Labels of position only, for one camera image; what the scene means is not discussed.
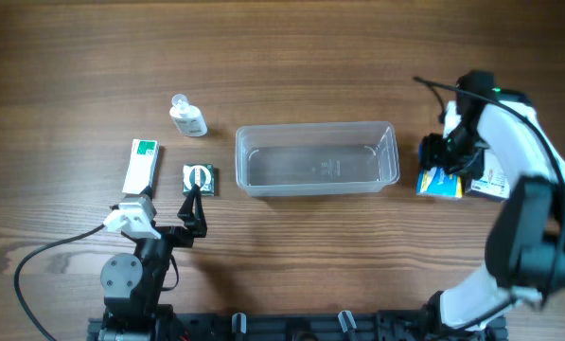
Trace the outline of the white green medicine box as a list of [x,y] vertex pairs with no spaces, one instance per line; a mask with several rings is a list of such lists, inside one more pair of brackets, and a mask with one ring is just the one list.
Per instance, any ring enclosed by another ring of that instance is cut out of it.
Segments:
[[152,187],[160,144],[156,140],[134,139],[122,192],[140,194]]

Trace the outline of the blue VapoDrops box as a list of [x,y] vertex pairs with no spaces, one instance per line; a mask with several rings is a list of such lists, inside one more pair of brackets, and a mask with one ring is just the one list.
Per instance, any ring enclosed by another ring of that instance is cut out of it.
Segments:
[[421,170],[417,179],[416,194],[458,200],[463,197],[462,179],[456,174],[446,174],[443,169],[437,167]]

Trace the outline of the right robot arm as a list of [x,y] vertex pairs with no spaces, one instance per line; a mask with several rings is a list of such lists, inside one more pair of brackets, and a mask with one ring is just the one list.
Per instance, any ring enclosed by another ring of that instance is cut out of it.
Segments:
[[523,93],[473,70],[453,86],[458,125],[428,135],[419,165],[475,173],[485,152],[499,161],[510,194],[487,240],[484,263],[417,310],[353,314],[183,314],[185,340],[504,340],[508,311],[543,305],[565,288],[565,162]]

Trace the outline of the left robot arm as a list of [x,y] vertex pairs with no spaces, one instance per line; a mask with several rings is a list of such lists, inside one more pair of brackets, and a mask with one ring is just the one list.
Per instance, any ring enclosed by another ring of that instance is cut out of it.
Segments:
[[103,221],[135,243],[134,251],[118,254],[104,264],[100,280],[106,306],[98,340],[188,340],[183,322],[169,304],[159,302],[169,268],[176,268],[175,248],[190,248],[205,236],[200,187],[187,194],[178,217],[182,226],[158,226],[150,188],[129,194]]

